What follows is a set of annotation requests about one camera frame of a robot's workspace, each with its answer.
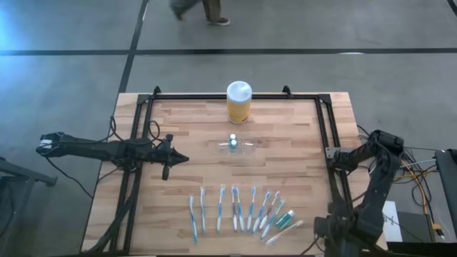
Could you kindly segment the yellow wipes canister white lid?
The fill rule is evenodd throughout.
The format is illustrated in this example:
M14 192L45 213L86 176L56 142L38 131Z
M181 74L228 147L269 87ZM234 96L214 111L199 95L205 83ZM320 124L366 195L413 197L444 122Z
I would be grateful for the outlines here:
M248 120L251 113L252 88L245 81L234 81L226 90L228 119L235 124Z

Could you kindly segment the orange white toothbrush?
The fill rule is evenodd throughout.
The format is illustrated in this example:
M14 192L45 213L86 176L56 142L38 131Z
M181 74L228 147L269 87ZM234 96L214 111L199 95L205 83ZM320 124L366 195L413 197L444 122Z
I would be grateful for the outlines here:
M278 239L280 239L280 237L284 236L285 234L287 234L289 231L292 231L293 229L295 228L298 228L300 227L301 225L303 225L304 221L303 220L299 220L297 222L295 222L294 224L292 224L291 226L285 228L284 230L282 230L281 232L277 233L275 236L273 236L272 238L270 238L269 240L267 240L267 242L265 242L265 244L268 246L268 245L271 245L272 243L276 242Z

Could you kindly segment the clear acrylic organizer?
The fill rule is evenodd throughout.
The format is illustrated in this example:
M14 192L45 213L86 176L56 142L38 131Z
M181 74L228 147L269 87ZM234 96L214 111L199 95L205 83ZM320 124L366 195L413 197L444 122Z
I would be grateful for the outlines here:
M237 149L236 153L231 153L229 151L229 143L230 143L229 136L225 141L220 141L216 144L216 147L217 147L217 150L219 153L226 153L228 155L246 155L246 154L251 154L256 150L256 144L254 142L247 141L247 140L244 140L244 139L236 136L236 140L238 142L238 149Z

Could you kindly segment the black aluminium table frame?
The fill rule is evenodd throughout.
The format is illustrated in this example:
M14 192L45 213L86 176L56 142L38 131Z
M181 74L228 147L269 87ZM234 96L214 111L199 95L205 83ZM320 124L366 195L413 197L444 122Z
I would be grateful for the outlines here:
M325 150L356 148L349 95L255 94L235 81L223 94L162 94L154 128L188 161L146 163L133 213L112 248L131 255L298 255L331 189Z

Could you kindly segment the purple white toothbrush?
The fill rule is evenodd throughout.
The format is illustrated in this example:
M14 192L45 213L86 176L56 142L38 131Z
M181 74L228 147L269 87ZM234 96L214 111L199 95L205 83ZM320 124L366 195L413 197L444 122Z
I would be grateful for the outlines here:
M238 230L238 221L237 221L237 212L236 212L236 187L232 185L231 187L231 202L232 202L232 221L233 221L233 230L237 232Z
M273 198L273 200L272 200L272 202L271 202L271 205L270 205L269 208L267 209L267 212L266 212L265 216L264 216L264 217L262 218L262 220L261 220L261 224L260 224L260 229L261 229L261 230L263 230L263 228L265 227L266 222L267 222L267 220L268 220L268 217L270 216L270 214L271 214L271 212L272 212L272 209L273 209L273 207L275 206L275 204L276 204L277 200L279 199L279 197L280 197L280 192L277 191L277 192L275 193L275 195L274 195L274 198Z

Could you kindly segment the person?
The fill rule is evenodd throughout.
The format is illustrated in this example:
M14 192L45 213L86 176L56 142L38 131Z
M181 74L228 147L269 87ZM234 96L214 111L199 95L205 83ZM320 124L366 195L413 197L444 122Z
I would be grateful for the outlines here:
M183 20L184 14L198 3L203 4L206 21L211 25L228 26L230 20L221 15L221 0L170 0L169 7L174 16Z

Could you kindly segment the black case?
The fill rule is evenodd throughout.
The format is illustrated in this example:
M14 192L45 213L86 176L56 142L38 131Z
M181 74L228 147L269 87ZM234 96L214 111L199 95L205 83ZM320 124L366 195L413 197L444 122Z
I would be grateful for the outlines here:
M441 182L437 207L439 221L444 216L445 231L457 243L457 149L434 153Z

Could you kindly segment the dark grey floor mat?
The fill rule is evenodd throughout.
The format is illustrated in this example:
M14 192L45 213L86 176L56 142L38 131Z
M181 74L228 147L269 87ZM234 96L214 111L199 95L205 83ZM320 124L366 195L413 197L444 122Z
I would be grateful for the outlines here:
M457 257L457 243L436 240L430 218L417 213L398 212L403 241L387 242L389 251L422 257Z

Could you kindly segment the white paper sheet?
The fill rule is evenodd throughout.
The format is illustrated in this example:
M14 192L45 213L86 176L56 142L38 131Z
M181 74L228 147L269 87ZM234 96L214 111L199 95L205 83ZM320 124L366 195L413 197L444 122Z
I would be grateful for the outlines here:
M399 225L396 203L394 201L386 201L383 206L383 232L387 242L402 242L401 227Z

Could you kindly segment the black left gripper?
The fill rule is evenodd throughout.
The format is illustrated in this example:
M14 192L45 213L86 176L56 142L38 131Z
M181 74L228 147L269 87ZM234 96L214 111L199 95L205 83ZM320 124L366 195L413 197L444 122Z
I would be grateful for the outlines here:
M161 177L163 180L167 180L169 178L170 160L172 166L185 163L189 160L188 157L179 153L176 149L173 149L173 156L175 157L171 159L171 142L173 141L173 138L174 136L172 134L166 134L165 139L163 139L156 147L157 155L160 158L159 162L164 165Z

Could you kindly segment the black floor stand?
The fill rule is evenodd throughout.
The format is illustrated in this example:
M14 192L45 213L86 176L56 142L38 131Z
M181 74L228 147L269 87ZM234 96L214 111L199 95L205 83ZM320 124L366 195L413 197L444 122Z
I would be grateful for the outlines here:
M57 177L17 166L0 157L0 257L11 253L34 184L54 186L56 181Z

